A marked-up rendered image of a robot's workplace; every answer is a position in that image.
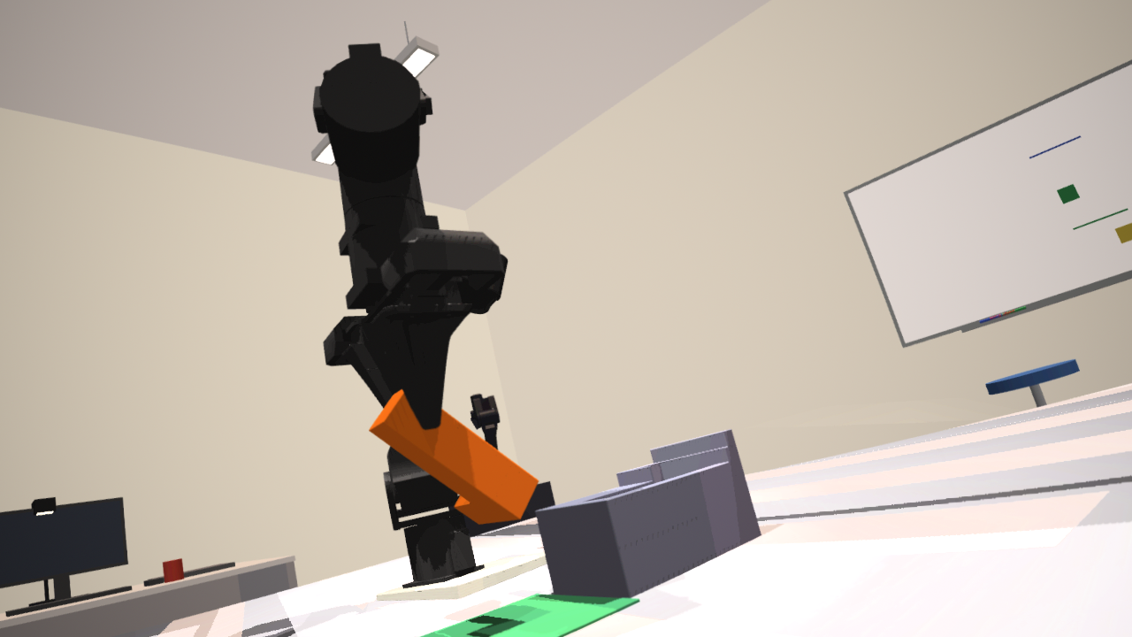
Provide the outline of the orange l-shaped part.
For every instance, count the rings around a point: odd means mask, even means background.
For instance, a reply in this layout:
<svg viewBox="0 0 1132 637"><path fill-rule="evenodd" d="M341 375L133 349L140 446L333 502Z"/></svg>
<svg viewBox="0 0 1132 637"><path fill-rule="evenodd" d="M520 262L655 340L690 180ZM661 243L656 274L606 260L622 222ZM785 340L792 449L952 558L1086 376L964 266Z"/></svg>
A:
<svg viewBox="0 0 1132 637"><path fill-rule="evenodd" d="M441 410L441 425L422 430L398 391L371 425L374 434L458 496L455 507L477 524L520 520L538 480Z"/></svg>

